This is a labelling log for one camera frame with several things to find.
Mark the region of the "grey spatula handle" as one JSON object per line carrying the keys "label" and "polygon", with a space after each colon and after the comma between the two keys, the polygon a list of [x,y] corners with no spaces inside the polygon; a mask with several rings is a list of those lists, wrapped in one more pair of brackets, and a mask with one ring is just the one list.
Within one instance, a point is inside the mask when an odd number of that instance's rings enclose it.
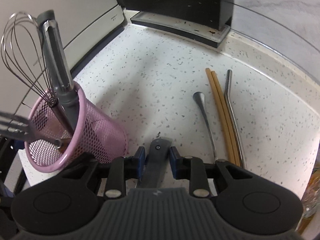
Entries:
{"label": "grey spatula handle", "polygon": [[148,161],[136,188],[157,189],[161,187],[169,161],[170,147],[171,141],[168,138],[157,138],[151,142],[147,155]]}

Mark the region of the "pink mesh utensil cup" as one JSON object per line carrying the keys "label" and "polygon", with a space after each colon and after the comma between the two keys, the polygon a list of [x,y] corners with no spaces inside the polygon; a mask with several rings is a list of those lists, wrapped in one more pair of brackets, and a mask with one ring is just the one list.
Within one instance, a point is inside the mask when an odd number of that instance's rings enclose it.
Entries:
{"label": "pink mesh utensil cup", "polygon": [[39,172],[61,170],[83,153],[94,155],[102,164],[127,154],[128,141],[124,129],[91,103],[78,83],[75,83],[75,87],[80,110],[73,135],[65,130],[42,98],[38,98],[29,114],[29,119],[41,135],[71,140],[63,153],[44,140],[26,142],[25,152],[29,163]]}

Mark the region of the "wooden chopstick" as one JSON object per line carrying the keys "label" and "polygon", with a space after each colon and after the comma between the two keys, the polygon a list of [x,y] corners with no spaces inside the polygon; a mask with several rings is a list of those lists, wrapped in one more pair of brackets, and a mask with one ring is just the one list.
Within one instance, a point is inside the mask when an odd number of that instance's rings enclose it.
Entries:
{"label": "wooden chopstick", "polygon": [[228,129],[227,129],[227,124],[226,124],[226,120],[225,120],[225,116],[224,116],[224,112],[223,112],[223,108],[221,105],[221,101],[219,98],[219,94],[217,92],[217,87],[215,85],[213,76],[211,74],[211,71],[209,68],[206,68],[206,74],[209,80],[209,84],[213,93],[213,97],[215,100],[215,104],[217,107],[217,111],[219,114],[219,118],[220,118],[220,122],[221,122],[221,127],[222,127],[222,131],[223,131],[223,135],[224,135],[224,139],[225,139],[225,145],[226,145],[226,150],[227,150],[227,155],[228,155],[228,161],[234,164],[234,159],[233,159],[233,151],[232,151],[232,145],[231,145],[231,141],[230,141],[230,137],[228,134]]}
{"label": "wooden chopstick", "polygon": [[217,87],[217,92],[219,94],[219,98],[220,98],[221,105],[222,105],[222,108],[223,108],[223,112],[224,112],[224,116],[225,116],[225,120],[226,120],[226,124],[227,124],[227,129],[228,129],[228,134],[229,134],[231,145],[232,145],[234,164],[238,165],[238,166],[242,166],[241,159],[240,159],[240,153],[239,153],[238,146],[237,146],[237,143],[236,143],[235,133],[233,131],[233,126],[232,126],[232,123],[231,123],[231,117],[230,117],[230,114],[229,114],[229,111],[228,111],[228,108],[227,108],[225,97],[224,97],[224,95],[222,93],[222,89],[221,89],[219,80],[217,78],[216,72],[215,71],[211,71],[211,74],[213,76],[215,85]]}

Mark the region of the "steel spoon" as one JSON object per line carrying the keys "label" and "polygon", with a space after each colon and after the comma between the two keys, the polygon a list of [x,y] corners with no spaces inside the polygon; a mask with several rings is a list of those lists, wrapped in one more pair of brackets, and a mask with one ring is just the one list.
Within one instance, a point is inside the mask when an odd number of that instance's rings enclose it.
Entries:
{"label": "steel spoon", "polygon": [[216,148],[215,148],[215,142],[214,142],[214,138],[213,138],[213,133],[212,130],[210,129],[210,125],[209,125],[209,121],[208,121],[208,117],[207,117],[207,113],[206,113],[206,106],[205,106],[205,96],[202,92],[195,92],[193,94],[193,100],[195,101],[195,103],[198,105],[201,114],[203,116],[204,122],[206,124],[206,128],[209,134],[209,139],[210,139],[210,143],[212,146],[212,152],[213,152],[213,160],[216,161],[217,160],[217,155],[216,155]]}

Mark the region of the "grey handled peeler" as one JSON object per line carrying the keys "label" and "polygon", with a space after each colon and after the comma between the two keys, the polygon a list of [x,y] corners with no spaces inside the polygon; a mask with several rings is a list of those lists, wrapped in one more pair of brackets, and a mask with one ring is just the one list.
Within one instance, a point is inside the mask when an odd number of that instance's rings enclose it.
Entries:
{"label": "grey handled peeler", "polygon": [[79,116],[79,97],[68,68],[59,26],[53,10],[47,10],[36,19],[42,39],[42,50],[53,89],[66,116],[65,128],[73,134]]}

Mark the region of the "wooden handled fork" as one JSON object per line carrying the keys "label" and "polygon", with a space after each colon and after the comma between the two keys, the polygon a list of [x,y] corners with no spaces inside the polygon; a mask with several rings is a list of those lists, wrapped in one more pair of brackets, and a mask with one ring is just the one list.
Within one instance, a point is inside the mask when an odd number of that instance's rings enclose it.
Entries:
{"label": "wooden handled fork", "polygon": [[51,138],[42,135],[32,121],[29,119],[15,115],[12,113],[1,111],[1,126],[7,129],[1,129],[1,135],[15,140],[24,141],[27,143],[44,140],[55,146],[61,153],[65,152],[71,142],[71,138]]}

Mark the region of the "steel wire whisk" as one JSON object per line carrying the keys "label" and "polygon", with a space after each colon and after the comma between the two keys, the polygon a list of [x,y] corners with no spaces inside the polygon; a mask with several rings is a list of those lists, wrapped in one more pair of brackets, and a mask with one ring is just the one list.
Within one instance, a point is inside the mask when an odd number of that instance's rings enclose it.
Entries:
{"label": "steel wire whisk", "polygon": [[58,99],[42,47],[36,18],[25,11],[12,14],[1,37],[1,59],[13,76],[53,107]]}

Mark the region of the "black knife block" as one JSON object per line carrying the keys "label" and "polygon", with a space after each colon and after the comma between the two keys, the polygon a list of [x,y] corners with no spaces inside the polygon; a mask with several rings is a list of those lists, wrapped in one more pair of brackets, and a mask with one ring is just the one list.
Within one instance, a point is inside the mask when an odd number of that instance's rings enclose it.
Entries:
{"label": "black knife block", "polygon": [[217,48],[231,27],[234,0],[118,0],[127,10],[142,11],[208,27],[211,38],[188,33],[187,38]]}

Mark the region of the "white countertop appliance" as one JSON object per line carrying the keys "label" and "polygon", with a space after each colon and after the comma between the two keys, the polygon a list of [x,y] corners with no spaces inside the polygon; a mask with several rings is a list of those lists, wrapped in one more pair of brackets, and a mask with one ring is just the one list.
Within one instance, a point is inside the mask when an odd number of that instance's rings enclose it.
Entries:
{"label": "white countertop appliance", "polygon": [[1,0],[1,110],[28,116],[47,89],[43,38],[76,76],[123,22],[117,0]]}

